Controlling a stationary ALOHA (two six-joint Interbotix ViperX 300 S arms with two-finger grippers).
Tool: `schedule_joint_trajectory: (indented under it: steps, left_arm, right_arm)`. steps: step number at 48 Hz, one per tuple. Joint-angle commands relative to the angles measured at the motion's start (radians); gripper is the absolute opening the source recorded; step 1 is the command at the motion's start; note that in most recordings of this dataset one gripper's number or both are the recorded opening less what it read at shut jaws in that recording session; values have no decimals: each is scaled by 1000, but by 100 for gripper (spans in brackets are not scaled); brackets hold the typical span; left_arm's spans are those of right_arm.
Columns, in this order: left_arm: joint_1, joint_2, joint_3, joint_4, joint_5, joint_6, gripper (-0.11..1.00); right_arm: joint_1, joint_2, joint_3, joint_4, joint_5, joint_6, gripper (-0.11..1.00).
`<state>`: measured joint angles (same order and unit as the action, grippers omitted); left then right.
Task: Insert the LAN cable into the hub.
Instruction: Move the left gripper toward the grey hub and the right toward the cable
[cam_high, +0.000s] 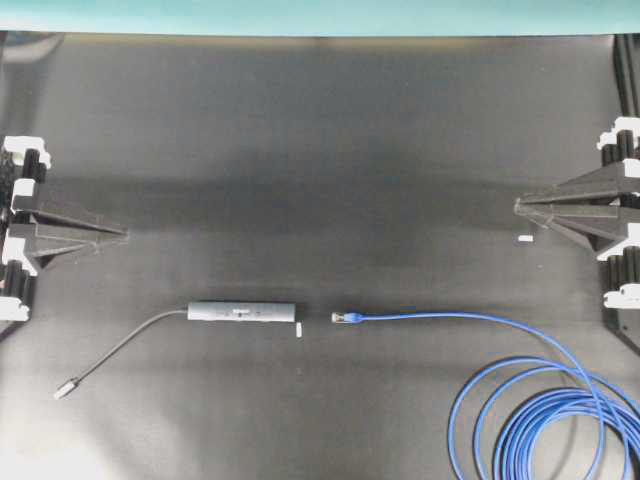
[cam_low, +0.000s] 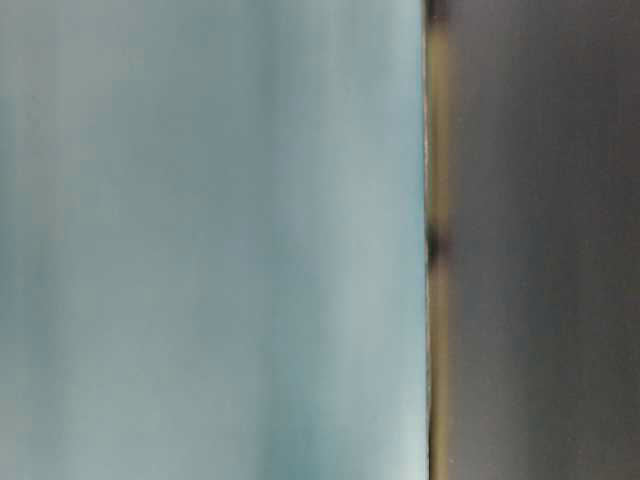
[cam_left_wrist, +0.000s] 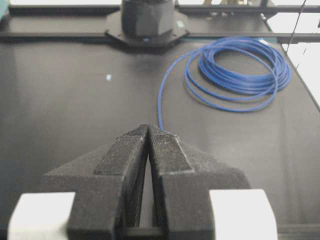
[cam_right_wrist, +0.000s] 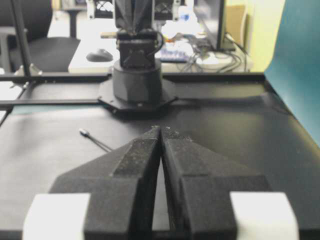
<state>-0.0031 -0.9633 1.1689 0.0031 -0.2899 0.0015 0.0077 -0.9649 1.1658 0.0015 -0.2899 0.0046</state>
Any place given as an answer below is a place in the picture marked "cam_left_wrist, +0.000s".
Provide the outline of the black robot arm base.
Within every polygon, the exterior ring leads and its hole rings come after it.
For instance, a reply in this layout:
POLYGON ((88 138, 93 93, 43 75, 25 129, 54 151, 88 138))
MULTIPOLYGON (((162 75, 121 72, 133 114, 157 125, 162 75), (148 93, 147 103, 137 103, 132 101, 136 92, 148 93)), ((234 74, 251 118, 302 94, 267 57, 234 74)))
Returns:
POLYGON ((123 0, 106 17, 105 35, 132 47, 163 48, 189 34, 187 23, 173 0, 123 0))

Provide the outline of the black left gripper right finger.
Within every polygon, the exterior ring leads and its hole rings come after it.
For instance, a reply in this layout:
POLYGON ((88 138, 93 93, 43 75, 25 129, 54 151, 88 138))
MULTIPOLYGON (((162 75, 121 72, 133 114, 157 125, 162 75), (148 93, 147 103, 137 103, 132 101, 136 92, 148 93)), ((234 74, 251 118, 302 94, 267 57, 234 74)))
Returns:
POLYGON ((149 159, 156 218, 166 240, 212 240, 210 190, 250 189, 245 173, 148 126, 149 159))

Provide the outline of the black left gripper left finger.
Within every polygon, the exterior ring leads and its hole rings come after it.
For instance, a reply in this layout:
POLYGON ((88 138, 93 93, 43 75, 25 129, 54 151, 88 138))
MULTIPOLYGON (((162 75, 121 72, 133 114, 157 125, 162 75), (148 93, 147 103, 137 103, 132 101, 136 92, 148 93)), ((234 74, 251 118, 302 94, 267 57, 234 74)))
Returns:
POLYGON ((139 225, 147 147, 143 124, 43 175, 43 192, 75 193, 69 240, 114 240, 118 227, 139 225))

